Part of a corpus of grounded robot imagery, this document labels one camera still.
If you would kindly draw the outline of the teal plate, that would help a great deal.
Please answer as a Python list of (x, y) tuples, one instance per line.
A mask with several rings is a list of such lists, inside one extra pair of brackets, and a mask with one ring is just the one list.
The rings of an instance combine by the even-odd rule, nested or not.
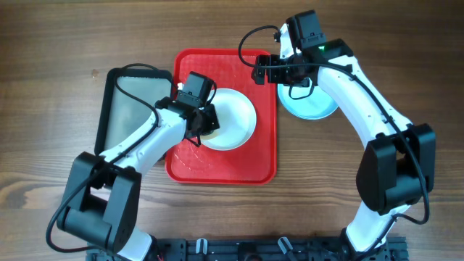
[(319, 86), (293, 87), (277, 85), (278, 98), (283, 107), (304, 120), (319, 120), (338, 109), (338, 104)]

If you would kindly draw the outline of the white round plate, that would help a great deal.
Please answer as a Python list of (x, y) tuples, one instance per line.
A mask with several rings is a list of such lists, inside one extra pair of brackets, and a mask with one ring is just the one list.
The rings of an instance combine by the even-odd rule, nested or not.
[(257, 125), (253, 103), (237, 90), (219, 88), (212, 104), (220, 123), (220, 135), (212, 139), (201, 137), (202, 144), (217, 151), (228, 151), (244, 145)]

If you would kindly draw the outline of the green yellow sponge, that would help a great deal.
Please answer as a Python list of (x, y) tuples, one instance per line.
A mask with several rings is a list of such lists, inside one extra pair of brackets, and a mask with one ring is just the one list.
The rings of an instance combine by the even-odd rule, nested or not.
[(216, 130), (211, 130), (208, 133), (203, 133), (201, 135), (201, 137), (204, 138), (204, 139), (212, 139), (212, 138), (215, 138), (215, 137), (217, 137), (219, 135), (220, 135), (220, 129), (216, 129)]

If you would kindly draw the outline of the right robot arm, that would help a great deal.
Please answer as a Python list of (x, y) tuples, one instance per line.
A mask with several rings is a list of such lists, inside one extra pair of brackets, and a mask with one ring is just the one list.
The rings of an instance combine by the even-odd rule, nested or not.
[(258, 56), (250, 65), (252, 78), (257, 84), (318, 87), (356, 130), (364, 146), (356, 175), (361, 204), (341, 232), (340, 255), (364, 260), (384, 247), (398, 219), (428, 222), (436, 134), (428, 124), (414, 125), (382, 97), (343, 40), (290, 46), (290, 54)]

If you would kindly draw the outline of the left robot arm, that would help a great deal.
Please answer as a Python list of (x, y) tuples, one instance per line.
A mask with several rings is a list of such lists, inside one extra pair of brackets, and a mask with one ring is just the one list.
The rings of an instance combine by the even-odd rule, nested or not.
[(87, 242), (121, 260), (159, 260), (157, 240), (136, 227), (141, 179), (172, 147), (219, 128), (215, 107), (192, 107), (165, 97), (126, 140), (100, 155), (81, 153), (73, 162), (62, 203), (48, 229)]

